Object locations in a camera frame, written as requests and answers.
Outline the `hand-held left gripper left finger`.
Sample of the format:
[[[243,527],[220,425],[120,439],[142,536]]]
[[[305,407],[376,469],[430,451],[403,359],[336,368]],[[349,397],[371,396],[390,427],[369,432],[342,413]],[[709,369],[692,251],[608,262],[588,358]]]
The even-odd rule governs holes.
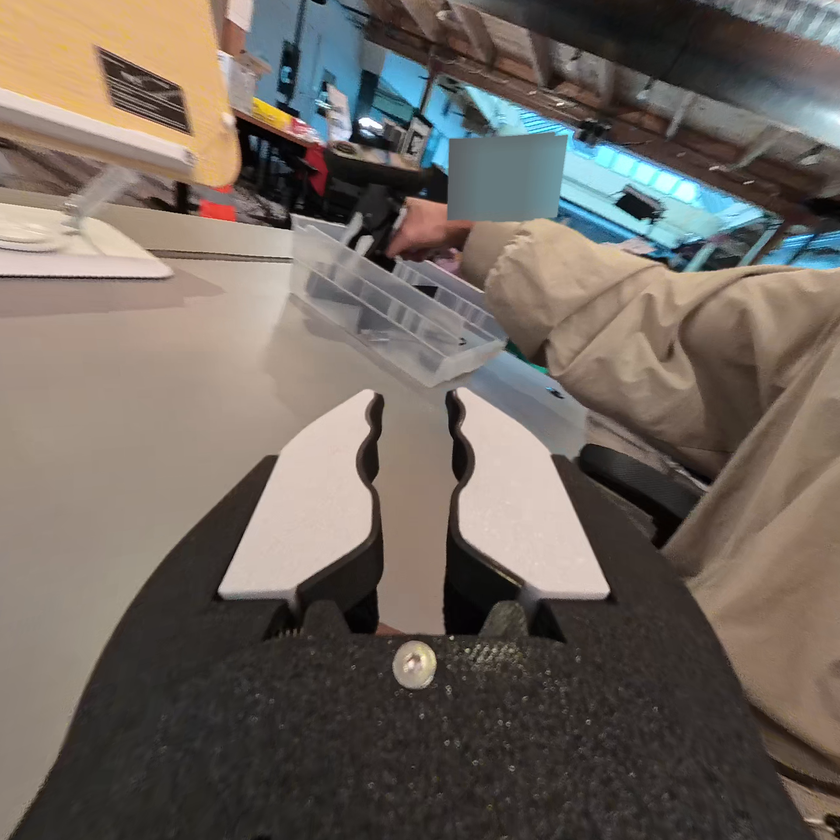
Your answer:
[[[364,389],[304,427],[279,452],[217,588],[224,601],[301,601],[303,585],[372,533],[371,480],[359,455],[379,397]]]

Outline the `orange traffic cone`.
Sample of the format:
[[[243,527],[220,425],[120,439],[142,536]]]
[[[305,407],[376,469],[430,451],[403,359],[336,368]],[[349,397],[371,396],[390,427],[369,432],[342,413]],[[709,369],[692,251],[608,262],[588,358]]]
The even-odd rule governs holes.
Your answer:
[[[195,185],[199,217],[216,221],[237,222],[235,191],[231,185],[211,187]]]

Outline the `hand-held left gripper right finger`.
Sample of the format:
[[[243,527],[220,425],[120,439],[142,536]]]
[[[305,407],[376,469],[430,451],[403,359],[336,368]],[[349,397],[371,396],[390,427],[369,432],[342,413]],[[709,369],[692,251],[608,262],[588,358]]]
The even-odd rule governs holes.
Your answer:
[[[446,407],[452,585],[478,601],[606,600],[610,585],[547,446],[466,387]]]

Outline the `silver spiral air duct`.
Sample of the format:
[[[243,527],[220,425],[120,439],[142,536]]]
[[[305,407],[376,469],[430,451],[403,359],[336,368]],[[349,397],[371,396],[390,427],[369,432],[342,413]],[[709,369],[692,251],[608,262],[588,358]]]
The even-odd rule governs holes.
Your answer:
[[[644,80],[639,102],[657,83],[680,91],[669,139],[700,98],[761,119],[761,134],[731,171],[793,134],[806,143],[795,168],[838,157],[838,2],[445,2],[434,13],[439,28],[463,29],[476,56],[494,66],[500,48],[490,18],[516,29],[541,88],[581,86],[572,78],[591,57],[600,63],[602,111],[617,112],[620,69]]]

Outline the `person's right hand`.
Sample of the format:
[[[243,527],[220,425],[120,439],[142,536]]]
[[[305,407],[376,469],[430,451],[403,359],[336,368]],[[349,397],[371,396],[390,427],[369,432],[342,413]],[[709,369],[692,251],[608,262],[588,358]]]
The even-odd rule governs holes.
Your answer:
[[[388,259],[425,261],[452,249],[461,250],[474,222],[448,218],[448,206],[423,198],[405,200],[402,222],[395,229],[385,255]]]

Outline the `white cardboard box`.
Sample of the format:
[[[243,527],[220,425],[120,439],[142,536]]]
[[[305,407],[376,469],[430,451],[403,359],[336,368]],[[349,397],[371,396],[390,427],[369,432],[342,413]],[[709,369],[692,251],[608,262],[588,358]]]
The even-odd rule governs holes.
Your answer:
[[[271,72],[271,65],[247,50],[230,55],[217,52],[217,60],[227,88],[230,107],[237,112],[251,115],[258,81]]]

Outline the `clear plastic bin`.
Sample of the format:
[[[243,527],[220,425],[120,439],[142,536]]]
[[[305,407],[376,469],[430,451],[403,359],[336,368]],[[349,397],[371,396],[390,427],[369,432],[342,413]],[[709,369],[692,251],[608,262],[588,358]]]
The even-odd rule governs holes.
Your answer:
[[[420,385],[456,380],[506,348],[482,292],[435,263],[381,268],[343,247],[344,226],[314,218],[293,215],[291,231],[291,293]]]

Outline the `wooden book stand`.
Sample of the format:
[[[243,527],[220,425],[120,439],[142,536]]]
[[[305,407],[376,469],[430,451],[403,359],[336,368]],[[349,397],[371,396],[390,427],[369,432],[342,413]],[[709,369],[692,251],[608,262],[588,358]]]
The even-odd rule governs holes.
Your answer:
[[[238,175],[211,4],[2,2],[1,128],[104,164],[57,210],[2,203],[2,278],[170,278],[96,215],[142,174],[207,187]]]

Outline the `long wooden table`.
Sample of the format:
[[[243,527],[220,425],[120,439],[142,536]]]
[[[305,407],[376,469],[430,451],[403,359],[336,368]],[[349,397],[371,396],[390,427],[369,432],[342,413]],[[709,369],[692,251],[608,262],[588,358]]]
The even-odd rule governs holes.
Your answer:
[[[296,118],[292,118],[288,126],[277,126],[271,122],[259,119],[250,113],[241,112],[236,108],[231,108],[231,113],[236,118],[237,123],[248,125],[249,130],[255,135],[261,136],[266,134],[270,138],[285,140],[307,149],[317,148],[326,144],[320,135],[318,135],[318,132]]]

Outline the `black monitor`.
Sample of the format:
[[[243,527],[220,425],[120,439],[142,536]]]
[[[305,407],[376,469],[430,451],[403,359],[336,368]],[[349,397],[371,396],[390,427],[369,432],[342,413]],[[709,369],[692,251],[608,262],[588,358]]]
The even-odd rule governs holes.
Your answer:
[[[637,221],[655,223],[663,217],[665,205],[651,195],[627,184],[619,193],[614,206]]]

